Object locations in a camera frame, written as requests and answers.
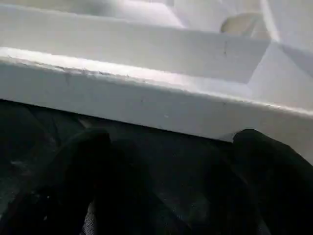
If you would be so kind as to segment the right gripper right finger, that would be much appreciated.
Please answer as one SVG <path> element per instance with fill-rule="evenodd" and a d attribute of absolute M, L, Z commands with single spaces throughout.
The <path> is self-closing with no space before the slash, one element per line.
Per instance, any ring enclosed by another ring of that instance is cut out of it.
<path fill-rule="evenodd" d="M 273 235 L 313 233 L 313 167 L 290 146 L 253 129 L 233 138 L 235 166 Z"/>

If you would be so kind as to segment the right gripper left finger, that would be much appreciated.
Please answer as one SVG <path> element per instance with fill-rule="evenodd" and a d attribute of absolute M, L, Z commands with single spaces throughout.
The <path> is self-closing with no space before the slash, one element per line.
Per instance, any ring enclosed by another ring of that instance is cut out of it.
<path fill-rule="evenodd" d="M 103 128 L 86 129 L 70 138 L 8 203 L 4 233 L 78 235 L 110 145 Z"/>

